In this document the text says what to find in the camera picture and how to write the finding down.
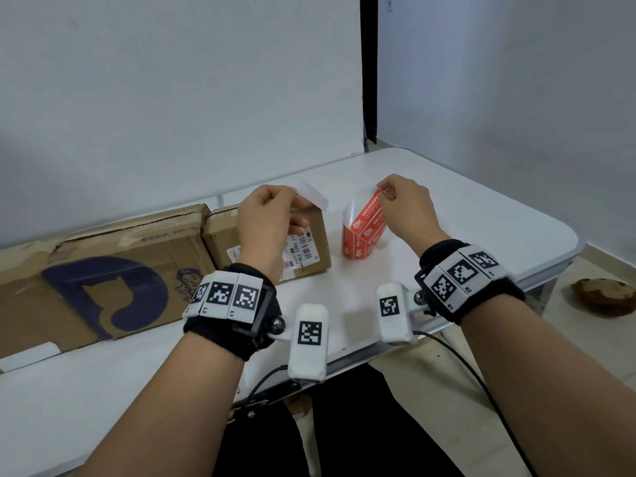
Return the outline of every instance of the white wall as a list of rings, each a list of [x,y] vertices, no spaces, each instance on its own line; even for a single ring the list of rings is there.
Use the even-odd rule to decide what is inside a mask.
[[[359,0],[0,0],[0,246],[362,152]]]
[[[378,137],[636,264],[636,0],[386,3]]]

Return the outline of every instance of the large cardboard box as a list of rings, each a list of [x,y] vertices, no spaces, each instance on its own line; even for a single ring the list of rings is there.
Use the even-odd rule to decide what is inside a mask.
[[[322,211],[311,206],[298,213],[309,220],[309,228],[301,236],[288,236],[281,281],[322,273],[331,267]],[[218,269],[235,263],[239,257],[238,215],[238,206],[223,207],[212,211],[205,224],[203,240]]]
[[[0,251],[0,370],[181,318],[214,271],[208,216],[199,204]]]

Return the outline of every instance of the black pants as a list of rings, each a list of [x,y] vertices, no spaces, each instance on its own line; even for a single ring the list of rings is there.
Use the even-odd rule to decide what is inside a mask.
[[[310,389],[322,475],[463,476],[365,364]],[[298,427],[282,402],[228,424],[213,477],[309,475]]]

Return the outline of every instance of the wristband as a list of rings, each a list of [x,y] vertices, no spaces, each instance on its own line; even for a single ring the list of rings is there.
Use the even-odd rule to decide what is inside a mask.
[[[523,291],[510,279],[511,273],[476,245],[442,241],[424,252],[420,266],[415,280],[424,290],[429,308],[458,325],[466,314],[499,294],[525,300]]]
[[[276,289],[262,272],[234,263],[205,276],[183,313],[192,331],[244,361],[274,341],[269,323],[281,315]]]

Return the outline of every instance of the tabletop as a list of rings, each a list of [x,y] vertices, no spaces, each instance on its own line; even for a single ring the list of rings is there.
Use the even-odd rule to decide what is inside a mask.
[[[388,230],[368,259],[350,261],[340,253],[342,210],[357,190],[372,188],[393,172],[426,185],[442,229],[486,248],[517,279],[572,259],[582,249],[568,225],[405,149],[370,152],[274,180],[292,186],[306,181],[330,201],[324,220],[332,268],[278,287],[289,321],[300,304],[327,307],[330,360],[379,340],[374,316],[379,285],[396,281],[417,287],[416,256]],[[224,194],[223,203],[238,203],[252,189]],[[56,475],[81,465],[163,363],[181,326],[175,322],[100,342],[0,376],[0,475]],[[249,390],[264,372],[286,363],[288,351],[285,342],[276,342],[256,353],[240,388]],[[284,378],[281,372],[268,384]]]

